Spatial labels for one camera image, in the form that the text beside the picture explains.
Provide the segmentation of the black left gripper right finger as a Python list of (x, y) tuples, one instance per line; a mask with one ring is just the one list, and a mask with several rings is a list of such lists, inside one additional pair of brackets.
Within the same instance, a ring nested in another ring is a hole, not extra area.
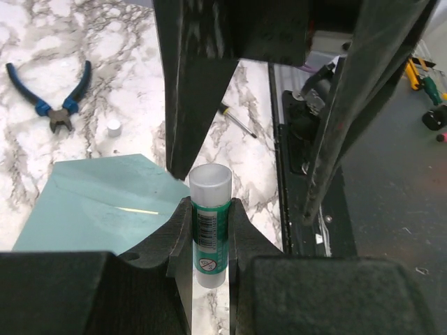
[(401, 264), (282, 253), (249, 221), (228, 215), (232, 334), (430, 334), (432, 314)]

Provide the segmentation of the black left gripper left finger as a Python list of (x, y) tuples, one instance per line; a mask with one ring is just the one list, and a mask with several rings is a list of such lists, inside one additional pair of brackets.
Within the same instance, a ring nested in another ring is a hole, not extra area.
[(121, 255), (1, 254), (2, 334), (190, 334), (192, 206)]

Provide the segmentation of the green white glue stick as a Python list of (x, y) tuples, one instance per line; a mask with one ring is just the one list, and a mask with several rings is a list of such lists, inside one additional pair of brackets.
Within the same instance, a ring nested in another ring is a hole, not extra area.
[(204, 288), (217, 288), (225, 281), (228, 266), (232, 172), (217, 163), (200, 165), (190, 172), (189, 187), (196, 278)]

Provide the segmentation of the light blue envelope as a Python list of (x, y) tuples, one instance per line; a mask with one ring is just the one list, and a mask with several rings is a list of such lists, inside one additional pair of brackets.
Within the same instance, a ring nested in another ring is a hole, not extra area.
[(142, 154), (58, 162), (13, 250), (119, 255), (159, 229), (188, 195), (183, 182)]

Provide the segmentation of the cream lined letter paper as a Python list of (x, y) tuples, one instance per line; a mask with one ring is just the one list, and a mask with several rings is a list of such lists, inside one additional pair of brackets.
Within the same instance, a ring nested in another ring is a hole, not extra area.
[(157, 211), (149, 211), (149, 210), (144, 210), (144, 209), (134, 209), (134, 208), (127, 208), (127, 207), (115, 207), (115, 208), (122, 210), (122, 211), (131, 212), (131, 213), (159, 215), (159, 212), (157, 212)]

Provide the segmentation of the white glue stick cap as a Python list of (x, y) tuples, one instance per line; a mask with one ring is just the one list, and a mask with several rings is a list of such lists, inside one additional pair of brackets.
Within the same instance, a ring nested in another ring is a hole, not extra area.
[(107, 122), (108, 137), (119, 137), (122, 134), (122, 123), (117, 119), (110, 119)]

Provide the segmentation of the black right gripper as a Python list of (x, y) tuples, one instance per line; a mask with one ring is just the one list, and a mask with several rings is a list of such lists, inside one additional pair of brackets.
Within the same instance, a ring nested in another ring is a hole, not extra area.
[(185, 179), (238, 64), (304, 64), (340, 53), (307, 170), (301, 223), (312, 225), (341, 159), (374, 120), (437, 1), (155, 1), (165, 83), (166, 168)]

